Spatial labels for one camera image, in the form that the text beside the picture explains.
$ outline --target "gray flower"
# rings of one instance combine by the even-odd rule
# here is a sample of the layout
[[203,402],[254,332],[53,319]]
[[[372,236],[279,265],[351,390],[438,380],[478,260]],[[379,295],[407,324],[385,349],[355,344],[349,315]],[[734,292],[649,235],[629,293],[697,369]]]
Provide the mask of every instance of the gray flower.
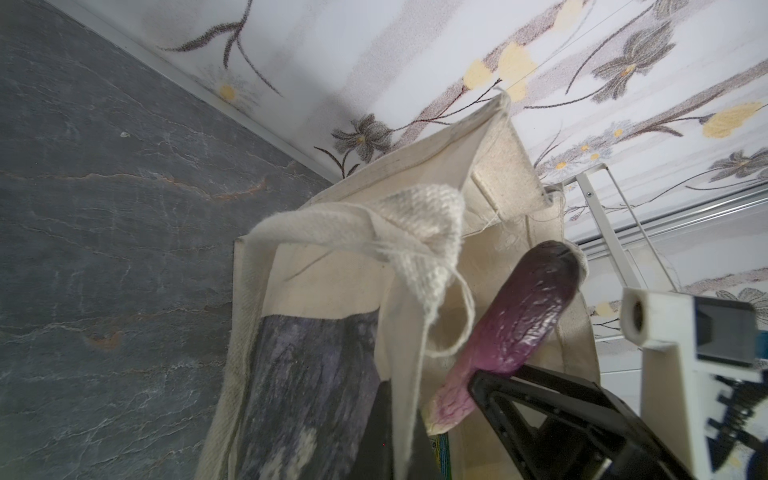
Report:
[[735,296],[726,290],[720,290],[715,295],[717,295],[717,298],[751,303],[755,309],[757,321],[768,324],[768,294],[765,292],[755,288],[745,288],[739,292],[739,296]]
[[685,5],[688,5],[688,0],[656,0],[654,2],[654,17],[669,18],[670,15]]
[[624,44],[624,55],[605,63],[592,71],[596,78],[607,84],[592,96],[601,103],[608,98],[616,100],[627,91],[627,82],[636,73],[647,74],[659,60],[667,56],[675,44],[669,22],[658,28],[647,28],[632,34]]
[[[751,157],[744,155],[744,150],[732,153],[728,158],[718,160],[712,164],[711,170],[720,169],[710,182],[716,182],[724,178],[735,176],[736,178],[749,177],[760,169],[768,167],[768,148],[760,148]],[[758,178],[768,177],[768,169],[760,172]]]
[[392,130],[384,122],[377,121],[373,114],[367,114],[358,121],[352,121],[354,133],[348,134],[338,128],[331,135],[336,139],[333,147],[340,154],[356,150],[360,160],[369,163],[373,152],[378,150],[386,153],[392,143]]

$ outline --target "gray stone wall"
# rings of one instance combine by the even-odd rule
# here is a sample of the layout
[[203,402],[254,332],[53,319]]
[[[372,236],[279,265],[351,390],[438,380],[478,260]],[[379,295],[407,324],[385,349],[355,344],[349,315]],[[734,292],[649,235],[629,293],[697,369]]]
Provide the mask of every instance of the gray stone wall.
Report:
[[328,183],[44,2],[0,5],[0,478],[190,478],[233,241]]

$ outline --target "white plastic part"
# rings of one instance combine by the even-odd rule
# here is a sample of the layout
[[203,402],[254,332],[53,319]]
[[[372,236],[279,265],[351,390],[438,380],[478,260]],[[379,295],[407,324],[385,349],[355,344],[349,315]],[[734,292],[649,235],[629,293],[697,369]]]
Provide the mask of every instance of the white plastic part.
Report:
[[760,382],[754,369],[699,360],[695,297],[624,288],[621,331],[643,349],[640,417],[696,478],[712,478],[704,383],[717,374]]

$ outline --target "beige fabric bag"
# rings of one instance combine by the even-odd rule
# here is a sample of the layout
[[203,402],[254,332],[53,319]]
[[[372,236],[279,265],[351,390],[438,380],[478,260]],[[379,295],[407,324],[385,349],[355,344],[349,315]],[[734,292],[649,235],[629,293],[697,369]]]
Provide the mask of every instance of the beige fabric bag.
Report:
[[[395,477],[405,478],[416,410],[442,382],[475,315],[526,251],[563,240],[563,196],[545,193],[508,107],[501,94],[237,240],[224,383],[196,478],[223,478],[227,470],[231,477],[238,465],[232,445],[260,319],[333,321],[377,310],[376,369],[392,383]],[[581,296],[536,363],[598,380]],[[452,432],[454,478],[514,471],[484,421],[471,417]]]

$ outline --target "purple eggplant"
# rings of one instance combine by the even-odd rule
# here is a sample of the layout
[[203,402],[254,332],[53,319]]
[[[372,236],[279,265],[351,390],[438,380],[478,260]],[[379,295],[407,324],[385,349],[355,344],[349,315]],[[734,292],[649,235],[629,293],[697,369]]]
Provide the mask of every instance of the purple eggplant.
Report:
[[531,357],[573,300],[580,277],[576,255],[560,242],[542,242],[520,259],[427,404],[428,434],[447,432],[475,409],[467,385],[477,370],[511,376]]

